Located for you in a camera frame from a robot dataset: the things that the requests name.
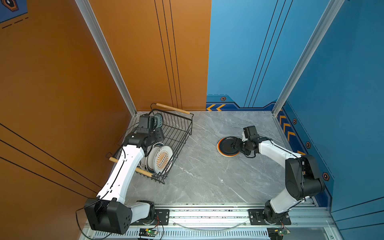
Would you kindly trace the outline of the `grey green plate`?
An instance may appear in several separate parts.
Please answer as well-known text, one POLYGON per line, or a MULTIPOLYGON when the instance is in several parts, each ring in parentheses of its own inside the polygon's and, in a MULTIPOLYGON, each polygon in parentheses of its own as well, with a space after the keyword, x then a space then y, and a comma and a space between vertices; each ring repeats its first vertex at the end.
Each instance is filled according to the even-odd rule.
POLYGON ((164 118, 163 118, 163 115, 161 113, 157 113, 154 115, 154 119, 155 119, 155 128, 161 128, 164 124, 164 118))

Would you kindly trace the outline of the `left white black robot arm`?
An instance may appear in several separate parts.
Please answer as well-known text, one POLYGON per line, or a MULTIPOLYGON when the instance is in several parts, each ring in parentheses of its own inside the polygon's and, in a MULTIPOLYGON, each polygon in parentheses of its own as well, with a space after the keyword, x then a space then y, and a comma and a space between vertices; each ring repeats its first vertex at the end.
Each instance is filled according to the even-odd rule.
POLYGON ((87 199, 83 210, 94 231, 123 235, 130 225, 139 220, 151 223, 155 219, 155 204, 137 201, 126 205, 126 194, 140 160, 151 152, 154 144, 164 140, 163 116, 141 115, 138 126, 127 134, 122 155, 106 184, 95 199, 87 199))

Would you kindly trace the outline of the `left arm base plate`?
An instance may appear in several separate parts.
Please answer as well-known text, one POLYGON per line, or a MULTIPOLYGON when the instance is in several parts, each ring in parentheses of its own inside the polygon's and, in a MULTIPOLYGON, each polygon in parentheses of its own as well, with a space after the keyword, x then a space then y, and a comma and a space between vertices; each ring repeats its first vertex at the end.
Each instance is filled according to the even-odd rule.
POLYGON ((136 226, 155 226, 158 221, 160 225, 167 226, 170 220, 169 209, 155 209, 155 217, 153 220, 142 219, 134 222, 136 226))

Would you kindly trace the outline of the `black wire dish rack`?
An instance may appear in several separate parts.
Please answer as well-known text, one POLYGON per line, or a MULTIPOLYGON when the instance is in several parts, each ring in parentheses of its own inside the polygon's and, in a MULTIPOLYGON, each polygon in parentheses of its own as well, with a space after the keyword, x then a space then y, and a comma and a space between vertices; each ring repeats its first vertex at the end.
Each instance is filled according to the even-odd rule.
POLYGON ((116 163, 105 186, 110 189, 129 184, 132 176, 142 176, 164 184, 178 156, 192 135, 194 115, 159 103, 139 117, 126 134, 115 157, 116 163))

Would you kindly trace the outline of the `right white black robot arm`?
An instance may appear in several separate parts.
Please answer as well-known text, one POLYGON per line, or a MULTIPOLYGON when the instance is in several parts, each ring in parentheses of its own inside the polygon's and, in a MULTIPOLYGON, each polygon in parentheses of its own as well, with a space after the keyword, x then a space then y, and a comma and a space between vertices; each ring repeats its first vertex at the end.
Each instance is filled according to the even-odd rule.
POLYGON ((291 208, 326 188, 313 156, 294 153, 270 138, 261 137, 255 126, 244 128, 242 138, 235 137, 231 147, 246 157, 261 154, 284 167, 285 188, 264 207, 264 219, 270 225, 280 223, 291 208))

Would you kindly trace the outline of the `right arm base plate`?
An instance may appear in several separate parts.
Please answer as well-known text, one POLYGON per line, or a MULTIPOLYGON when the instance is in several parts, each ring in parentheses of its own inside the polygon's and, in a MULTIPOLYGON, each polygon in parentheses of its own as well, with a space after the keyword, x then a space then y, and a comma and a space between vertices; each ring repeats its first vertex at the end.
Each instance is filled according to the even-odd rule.
POLYGON ((251 225, 291 225, 291 219, 288 212, 277 214, 269 209, 249 209, 249 220, 251 225))

